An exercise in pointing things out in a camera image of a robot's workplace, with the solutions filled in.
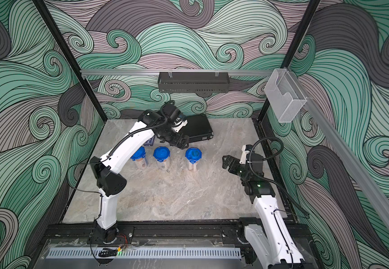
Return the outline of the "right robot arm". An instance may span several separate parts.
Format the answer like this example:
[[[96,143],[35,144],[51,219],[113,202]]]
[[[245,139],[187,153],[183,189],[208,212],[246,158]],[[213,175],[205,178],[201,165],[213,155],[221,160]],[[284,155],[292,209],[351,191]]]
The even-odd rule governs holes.
[[[222,157],[222,167],[240,178],[261,221],[244,224],[244,238],[265,269],[307,269],[308,264],[298,250],[278,208],[270,181],[263,178],[262,156],[242,161],[230,155]]]

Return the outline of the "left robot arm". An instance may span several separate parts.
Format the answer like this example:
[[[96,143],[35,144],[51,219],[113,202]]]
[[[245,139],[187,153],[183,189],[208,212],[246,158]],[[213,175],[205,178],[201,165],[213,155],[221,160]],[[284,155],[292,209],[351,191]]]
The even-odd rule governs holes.
[[[90,159],[90,166],[100,193],[99,214],[94,221],[95,236],[100,241],[110,244],[117,239],[118,196],[127,185],[127,179],[120,175],[120,172],[127,161],[154,136],[170,146],[179,149],[187,148],[189,137],[180,132],[187,123],[186,116],[178,108],[166,108],[158,112],[148,109],[141,114],[116,146],[102,157],[94,156]]]

